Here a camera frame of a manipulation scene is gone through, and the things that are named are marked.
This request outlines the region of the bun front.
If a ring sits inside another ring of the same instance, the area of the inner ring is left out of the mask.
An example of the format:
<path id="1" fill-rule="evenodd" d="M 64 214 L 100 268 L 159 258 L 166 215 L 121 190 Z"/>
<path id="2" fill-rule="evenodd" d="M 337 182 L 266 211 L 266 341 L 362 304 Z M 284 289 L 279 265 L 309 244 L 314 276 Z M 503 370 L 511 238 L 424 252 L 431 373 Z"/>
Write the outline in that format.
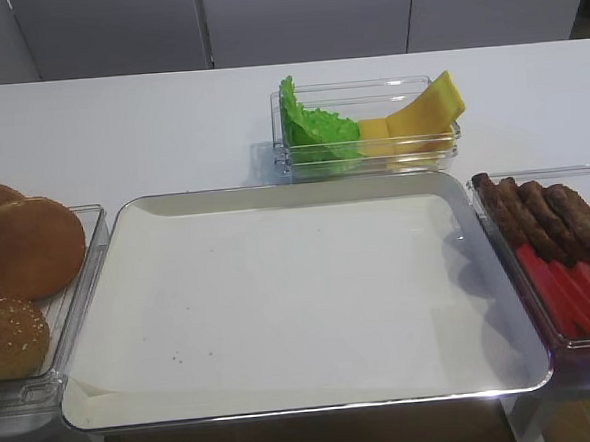
<path id="1" fill-rule="evenodd" d="M 0 205 L 0 289 L 44 299 L 65 288 L 86 256 L 81 220 L 45 197 Z"/>

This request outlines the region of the clear lettuce cheese container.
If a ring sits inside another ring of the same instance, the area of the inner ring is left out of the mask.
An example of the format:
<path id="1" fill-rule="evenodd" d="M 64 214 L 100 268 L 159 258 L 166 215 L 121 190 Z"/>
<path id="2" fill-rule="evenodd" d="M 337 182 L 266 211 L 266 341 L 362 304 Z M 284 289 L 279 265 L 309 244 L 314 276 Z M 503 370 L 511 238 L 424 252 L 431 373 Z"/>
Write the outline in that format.
<path id="1" fill-rule="evenodd" d="M 274 165 L 293 182 L 444 170 L 465 104 L 449 73 L 297 85 L 271 94 Z"/>

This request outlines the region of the small yellow cheese slice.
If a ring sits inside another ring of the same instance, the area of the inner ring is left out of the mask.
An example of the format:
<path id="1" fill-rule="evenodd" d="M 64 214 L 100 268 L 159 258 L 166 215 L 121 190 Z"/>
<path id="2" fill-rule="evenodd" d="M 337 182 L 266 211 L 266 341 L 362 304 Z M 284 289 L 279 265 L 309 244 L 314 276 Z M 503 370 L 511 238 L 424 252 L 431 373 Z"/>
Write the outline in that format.
<path id="1" fill-rule="evenodd" d="M 393 154 L 386 120 L 365 119 L 358 122 L 360 152 L 364 157 L 383 158 Z"/>

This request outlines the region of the large yellow cheese slice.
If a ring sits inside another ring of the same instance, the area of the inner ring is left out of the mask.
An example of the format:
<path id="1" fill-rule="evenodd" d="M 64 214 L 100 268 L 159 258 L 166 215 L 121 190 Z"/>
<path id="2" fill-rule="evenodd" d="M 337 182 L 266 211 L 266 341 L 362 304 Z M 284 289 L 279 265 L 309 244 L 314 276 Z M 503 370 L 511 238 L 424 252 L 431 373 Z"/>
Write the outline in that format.
<path id="1" fill-rule="evenodd" d="M 448 70 L 412 103 L 386 117 L 391 138 L 432 136 L 446 132 L 465 112 L 465 102 Z"/>

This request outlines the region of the silver metal tray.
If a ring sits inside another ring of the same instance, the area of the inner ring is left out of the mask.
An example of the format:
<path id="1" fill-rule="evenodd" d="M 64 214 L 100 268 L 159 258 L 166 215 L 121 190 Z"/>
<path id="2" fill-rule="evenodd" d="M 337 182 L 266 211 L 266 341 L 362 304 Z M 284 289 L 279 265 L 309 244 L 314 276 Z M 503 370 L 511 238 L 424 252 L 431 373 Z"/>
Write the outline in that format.
<path id="1" fill-rule="evenodd" d="M 62 402 L 76 429 L 533 391 L 550 354 L 440 172 L 140 197 Z"/>

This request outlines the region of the green lettuce leaf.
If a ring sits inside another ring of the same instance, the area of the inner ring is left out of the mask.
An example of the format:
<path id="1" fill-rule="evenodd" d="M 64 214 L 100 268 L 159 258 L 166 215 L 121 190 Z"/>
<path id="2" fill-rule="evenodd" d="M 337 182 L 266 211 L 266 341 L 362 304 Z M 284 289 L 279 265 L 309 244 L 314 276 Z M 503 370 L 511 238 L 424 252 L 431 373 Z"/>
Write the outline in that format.
<path id="1" fill-rule="evenodd" d="M 320 164 L 337 169 L 357 161 L 361 132 L 351 118 L 320 108 L 306 109 L 296 98 L 291 76 L 280 83 L 279 99 L 283 132 L 293 163 Z"/>

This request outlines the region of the brown patty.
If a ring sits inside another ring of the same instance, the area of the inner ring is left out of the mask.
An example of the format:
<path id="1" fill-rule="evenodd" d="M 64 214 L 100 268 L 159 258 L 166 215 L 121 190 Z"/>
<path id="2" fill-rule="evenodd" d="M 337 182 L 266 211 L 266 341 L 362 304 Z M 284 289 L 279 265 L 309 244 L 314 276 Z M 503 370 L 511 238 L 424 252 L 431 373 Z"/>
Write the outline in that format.
<path id="1" fill-rule="evenodd" d="M 497 185 L 489 175 L 482 172 L 472 177 L 473 188 L 479 194 L 480 200 L 487 213 L 497 225 L 504 239 L 512 249 L 517 249 L 529 242 L 518 222 L 513 218 L 508 207 L 505 206 Z"/>
<path id="2" fill-rule="evenodd" d="M 531 242 L 536 253 L 547 262 L 557 260 L 565 263 L 568 255 L 549 237 L 529 208 L 521 201 L 514 179 L 511 177 L 501 179 L 497 189 L 503 203 L 520 226 L 524 236 Z"/>
<path id="3" fill-rule="evenodd" d="M 539 255 L 548 262 L 557 260 L 568 267 L 573 267 L 577 262 L 590 262 L 590 255 L 548 205 L 544 198 L 544 187 L 531 180 L 520 184 L 517 190 L 521 202 L 528 208 L 545 235 L 542 239 L 538 233 L 540 239 L 534 241 Z"/>
<path id="4" fill-rule="evenodd" d="M 566 185 L 554 184 L 544 191 L 548 205 L 590 252 L 590 205 Z"/>

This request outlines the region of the sesame top bun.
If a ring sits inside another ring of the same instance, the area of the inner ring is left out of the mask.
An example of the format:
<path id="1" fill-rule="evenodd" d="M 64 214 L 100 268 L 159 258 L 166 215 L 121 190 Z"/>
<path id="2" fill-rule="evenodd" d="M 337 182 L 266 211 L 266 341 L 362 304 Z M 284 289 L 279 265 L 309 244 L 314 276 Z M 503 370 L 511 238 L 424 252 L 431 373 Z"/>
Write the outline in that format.
<path id="1" fill-rule="evenodd" d="M 0 380 L 26 378 L 38 371 L 50 338 L 47 320 L 35 304 L 0 290 Z"/>

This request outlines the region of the clear patty tomato container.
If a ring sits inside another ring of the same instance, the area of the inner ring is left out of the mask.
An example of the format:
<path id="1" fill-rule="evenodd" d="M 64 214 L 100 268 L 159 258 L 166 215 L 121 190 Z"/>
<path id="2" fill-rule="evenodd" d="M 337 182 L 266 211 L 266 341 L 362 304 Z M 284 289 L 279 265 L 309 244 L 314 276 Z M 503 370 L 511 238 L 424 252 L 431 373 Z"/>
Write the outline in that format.
<path id="1" fill-rule="evenodd" d="M 544 189 L 554 184 L 566 185 L 569 188 L 578 192 L 580 196 L 582 196 L 582 198 L 586 201 L 586 203 L 590 205 L 589 166 L 563 167 L 547 170 L 514 172 L 513 174 L 502 173 L 488 175 L 495 185 L 498 185 L 501 179 L 508 177 L 514 179 L 515 183 L 517 184 L 517 187 L 519 187 L 520 184 L 530 182 L 532 180 L 537 181 L 542 187 L 544 187 Z M 472 192 L 474 208 L 476 209 L 477 215 L 479 217 L 481 224 L 483 225 L 484 230 L 486 231 L 491 242 L 494 244 L 494 247 L 501 259 L 504 260 L 507 264 L 509 272 L 514 277 L 515 283 L 517 284 L 519 294 L 524 299 L 525 303 L 528 305 L 531 317 L 534 317 L 536 322 L 540 324 L 540 327 L 543 329 L 544 334 L 549 336 L 552 344 L 554 343 L 565 348 L 590 346 L 590 334 L 588 332 L 588 329 L 590 327 L 590 321 L 586 320 L 585 328 L 581 326 L 581 319 L 579 318 L 579 315 L 575 313 L 575 309 L 573 308 L 572 303 L 570 302 L 568 296 L 566 296 L 564 291 L 563 293 L 565 294 L 565 297 L 567 297 L 567 300 L 569 301 L 570 306 L 574 311 L 575 320 L 577 322 L 580 337 L 567 339 L 565 336 L 561 335 L 558 332 L 553 319 L 548 314 L 548 311 L 541 300 L 541 297 L 538 295 L 529 276 L 524 271 L 522 265 L 518 261 L 518 258 L 515 255 L 516 249 L 512 249 L 509 246 L 507 241 L 504 239 L 502 233 L 499 231 L 497 225 L 493 222 L 493 220 L 487 213 L 485 207 L 483 206 L 479 194 L 473 188 L 472 178 L 468 183 L 468 187 L 469 190 Z M 590 252 L 584 247 L 584 245 L 581 244 L 581 246 L 583 246 L 585 251 L 590 255 Z M 578 263 L 583 262 L 577 262 L 573 267 L 563 265 L 561 262 L 559 263 L 567 268 L 568 274 L 570 274 L 571 277 L 577 282 L 573 274 L 573 268 Z"/>

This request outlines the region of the clear bun container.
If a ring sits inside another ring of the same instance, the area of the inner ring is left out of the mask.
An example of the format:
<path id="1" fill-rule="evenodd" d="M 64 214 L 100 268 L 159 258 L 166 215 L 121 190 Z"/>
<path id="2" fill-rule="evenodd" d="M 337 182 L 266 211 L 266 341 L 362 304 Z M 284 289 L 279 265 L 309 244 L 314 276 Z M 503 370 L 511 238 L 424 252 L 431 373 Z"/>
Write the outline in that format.
<path id="1" fill-rule="evenodd" d="M 47 413 L 61 406 L 69 363 L 96 286 L 110 239 L 105 210 L 98 204 L 73 206 L 86 236 L 79 274 L 59 293 L 37 301 L 47 319 L 50 345 L 38 371 L 28 378 L 0 380 L 0 417 Z"/>

